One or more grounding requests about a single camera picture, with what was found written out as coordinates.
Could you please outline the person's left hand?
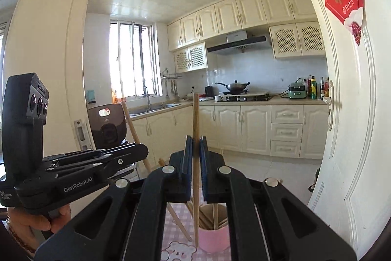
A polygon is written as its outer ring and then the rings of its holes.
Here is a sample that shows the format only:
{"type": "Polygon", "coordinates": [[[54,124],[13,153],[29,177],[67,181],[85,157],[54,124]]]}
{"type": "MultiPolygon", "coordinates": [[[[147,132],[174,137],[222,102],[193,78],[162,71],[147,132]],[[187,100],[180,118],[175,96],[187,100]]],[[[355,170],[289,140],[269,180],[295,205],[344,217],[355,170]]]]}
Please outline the person's left hand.
{"type": "Polygon", "coordinates": [[[32,256],[39,247],[38,239],[33,229],[50,231],[56,234],[71,220],[71,207],[69,204],[58,209],[59,216],[49,221],[43,215],[31,215],[22,207],[9,207],[8,217],[4,226],[10,236],[32,256]]]}

